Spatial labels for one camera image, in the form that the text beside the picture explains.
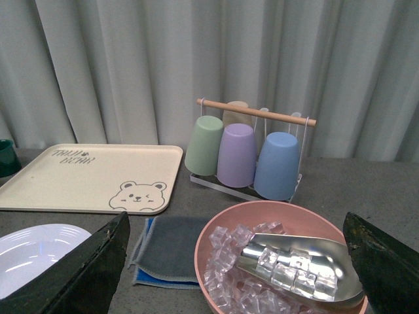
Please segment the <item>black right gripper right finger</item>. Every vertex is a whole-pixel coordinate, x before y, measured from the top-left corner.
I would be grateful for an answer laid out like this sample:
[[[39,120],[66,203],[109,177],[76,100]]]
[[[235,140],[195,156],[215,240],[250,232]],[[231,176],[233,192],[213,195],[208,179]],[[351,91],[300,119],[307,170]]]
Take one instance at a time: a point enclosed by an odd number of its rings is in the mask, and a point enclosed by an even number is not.
[[[352,212],[342,231],[373,311],[418,313],[418,252]]]

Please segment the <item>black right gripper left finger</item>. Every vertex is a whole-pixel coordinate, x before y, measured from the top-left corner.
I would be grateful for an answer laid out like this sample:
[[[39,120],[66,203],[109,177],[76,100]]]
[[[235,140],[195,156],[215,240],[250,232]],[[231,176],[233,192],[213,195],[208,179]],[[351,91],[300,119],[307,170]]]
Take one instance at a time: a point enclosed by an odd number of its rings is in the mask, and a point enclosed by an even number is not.
[[[122,212],[1,300],[2,313],[107,313],[126,261],[130,221]]]

